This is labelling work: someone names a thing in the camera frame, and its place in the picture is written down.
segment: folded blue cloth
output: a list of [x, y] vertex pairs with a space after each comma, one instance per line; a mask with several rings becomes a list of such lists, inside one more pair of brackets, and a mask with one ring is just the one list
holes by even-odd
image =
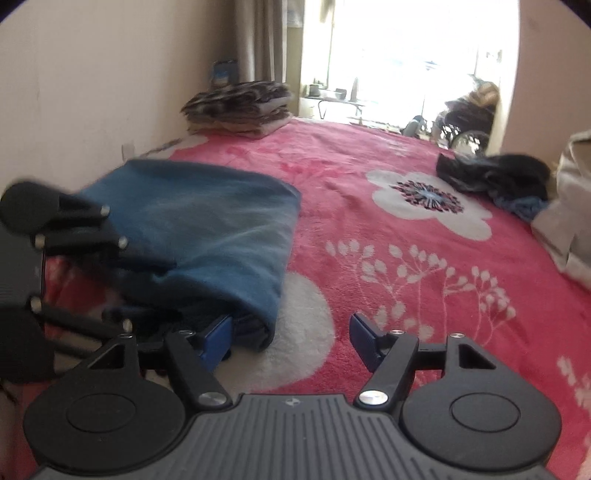
[[130, 160], [80, 195], [111, 207], [109, 218], [130, 247], [176, 260], [162, 276], [113, 276], [131, 303], [180, 314], [151, 333], [201, 330], [229, 314], [235, 343], [271, 343], [300, 209], [294, 187], [227, 167]]

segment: floral blanket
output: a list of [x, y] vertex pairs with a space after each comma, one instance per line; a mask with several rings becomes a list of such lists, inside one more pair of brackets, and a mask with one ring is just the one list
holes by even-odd
[[[348, 339], [353, 312], [429, 342], [463, 332], [557, 404], [563, 432], [549, 468], [588, 480], [591, 296], [557, 272], [528, 225], [438, 179], [439, 153], [361, 127], [294, 121], [258, 141], [194, 135], [151, 154], [266, 173], [303, 194], [275, 341], [261, 354], [235, 350], [217, 376], [234, 394], [352, 398], [369, 377]], [[72, 310], [112, 301], [63, 262], [49, 274], [51, 299]], [[432, 378], [419, 373], [417, 383]], [[18, 454], [23, 478], [34, 464], [22, 439]]]

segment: ribbed black plate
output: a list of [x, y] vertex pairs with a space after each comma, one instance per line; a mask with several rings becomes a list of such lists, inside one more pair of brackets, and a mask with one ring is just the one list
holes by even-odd
[[[35, 480], [79, 478], [44, 468]], [[342, 395], [245, 395], [224, 413], [197, 417], [164, 458], [120, 480], [556, 480], [542, 467], [482, 475], [419, 452], [382, 413]]]

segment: white flower pattern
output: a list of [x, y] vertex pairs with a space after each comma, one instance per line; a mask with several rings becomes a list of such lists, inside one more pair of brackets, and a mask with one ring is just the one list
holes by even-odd
[[491, 212], [437, 177], [386, 170], [372, 170], [366, 177], [381, 187], [372, 196], [376, 205], [398, 218], [437, 219], [450, 231], [470, 240], [484, 241], [492, 235], [485, 222], [492, 217]]

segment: white cloth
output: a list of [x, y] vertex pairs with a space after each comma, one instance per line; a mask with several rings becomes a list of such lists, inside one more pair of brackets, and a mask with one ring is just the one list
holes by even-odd
[[557, 200], [531, 227], [558, 270], [591, 290], [591, 130], [571, 137], [556, 182]]

